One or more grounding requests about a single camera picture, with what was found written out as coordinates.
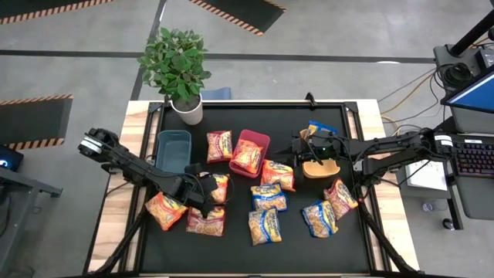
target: desk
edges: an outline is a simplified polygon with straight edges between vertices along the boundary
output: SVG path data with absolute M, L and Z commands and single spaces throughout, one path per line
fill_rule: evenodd
M 369 140 L 374 137 L 384 137 L 384 128 L 381 121 L 379 107 L 376 100 L 318 100 L 322 102 L 357 102 L 360 125 L 364 132 L 364 139 Z M 223 100 L 222 102 L 242 102 L 241 100 Z M 300 102 L 299 100 L 257 100 L 256 102 Z M 127 107 L 125 120 L 120 136 L 120 143 L 126 146 L 132 153 L 139 155 L 141 142 L 143 140 L 144 125 L 146 122 L 147 111 L 150 101 L 131 101 Z M 349 115 L 350 131 L 352 137 L 357 136 L 355 119 Z M 147 146 L 147 154 L 151 154 L 154 146 L 154 133 L 158 125 L 158 117 L 151 121 L 151 135 Z M 396 177 L 387 173 L 384 178 L 396 181 Z M 115 188 L 124 183 L 121 175 L 110 177 L 107 190 Z M 140 204 L 144 198 L 144 189 L 141 189 Z M 127 185 L 118 191 L 109 195 L 102 204 L 102 210 L 98 223 L 95 228 L 93 244 L 90 247 L 88 260 L 86 261 L 85 270 L 92 271 L 100 267 L 114 251 L 119 241 L 123 238 L 127 217 L 129 215 L 130 197 L 132 194 L 132 185 Z M 376 196 L 378 207 L 383 223 L 384 233 L 389 238 L 394 248 L 401 254 L 405 261 L 418 270 L 418 262 L 414 251 L 414 245 L 411 239 L 408 222 L 404 213 L 404 206 L 401 201 L 401 195 L 398 188 L 393 185 L 383 183 L 376 186 Z M 127 257 L 127 269 L 131 270 L 136 256 L 137 236 L 135 235 L 130 245 L 129 256 Z M 371 242 L 376 258 L 376 267 L 382 269 L 382 258 L 380 246 L 373 235 Z

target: computer monitor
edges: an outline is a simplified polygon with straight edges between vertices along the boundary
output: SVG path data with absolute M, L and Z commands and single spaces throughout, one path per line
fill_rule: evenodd
M 494 66 L 463 88 L 447 94 L 441 104 L 494 114 Z

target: black pole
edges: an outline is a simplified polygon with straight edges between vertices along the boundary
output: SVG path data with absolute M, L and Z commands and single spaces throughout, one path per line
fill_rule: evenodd
M 494 10 L 483 18 L 475 27 L 463 36 L 451 49 L 449 54 L 458 57 L 477 39 L 484 35 L 494 25 Z

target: gray concrete floor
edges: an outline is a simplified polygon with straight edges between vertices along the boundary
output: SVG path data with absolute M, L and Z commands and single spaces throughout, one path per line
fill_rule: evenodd
M 487 0 L 276 0 L 288 11 L 257 37 L 186 0 L 168 0 L 162 26 L 193 29 L 212 53 L 432 57 L 434 46 L 458 40 L 491 8 Z M 0 26 L 0 49 L 141 51 L 158 0 L 118 0 L 76 12 Z M 81 273 L 108 179 L 76 146 L 83 132 L 120 132 L 137 74 L 134 59 L 0 56 L 0 98 L 73 93 L 66 143 L 25 151 L 22 172 L 64 188 L 60 199 L 40 198 L 16 268 L 35 277 Z M 207 61 L 206 89 L 230 86 L 235 99 L 380 99 L 431 69 L 430 64 Z M 443 93 L 434 87 L 439 97 Z M 380 103 L 386 110 L 411 87 Z M 161 97 L 143 87 L 142 100 Z M 388 114 L 400 119 L 434 101 L 428 86 Z M 404 124 L 434 127 L 438 107 Z M 390 124 L 385 125 L 389 134 Z M 59 173 L 66 167 L 65 175 Z M 447 212 L 423 212 L 422 200 L 404 205 L 421 269 L 452 276 L 494 276 L 494 222 L 464 217 L 465 230 L 441 227 Z

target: computer keyboard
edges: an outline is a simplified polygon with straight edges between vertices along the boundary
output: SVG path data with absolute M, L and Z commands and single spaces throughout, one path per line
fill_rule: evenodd
M 494 178 L 494 144 L 455 142 L 454 164 L 460 176 Z

